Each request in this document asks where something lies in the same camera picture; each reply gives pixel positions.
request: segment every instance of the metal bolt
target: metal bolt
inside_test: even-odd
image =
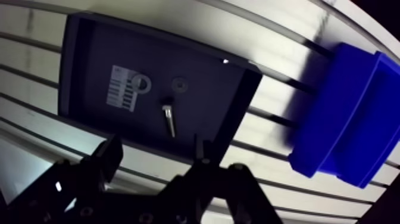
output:
[[[93,214],[93,209],[91,207],[84,207],[80,211],[82,217],[91,216]]]
[[[151,213],[143,213],[139,216],[139,223],[151,224],[153,222],[153,215]]]
[[[233,167],[237,170],[242,170],[243,169],[243,164],[240,163],[236,163],[235,165],[233,165]]]
[[[209,160],[208,158],[203,158],[203,159],[201,160],[201,162],[204,163],[204,164],[209,164],[209,163],[210,163],[210,160]]]
[[[39,204],[39,202],[38,201],[36,201],[36,200],[33,200],[33,201],[31,201],[31,202],[29,202],[29,207],[33,207],[33,206],[36,206],[36,205],[38,205]]]
[[[179,214],[176,216],[176,220],[178,221],[179,224],[186,224],[188,222],[186,216],[181,216]]]
[[[45,217],[43,217],[43,222],[49,222],[51,220],[51,216],[49,213],[46,214]]]

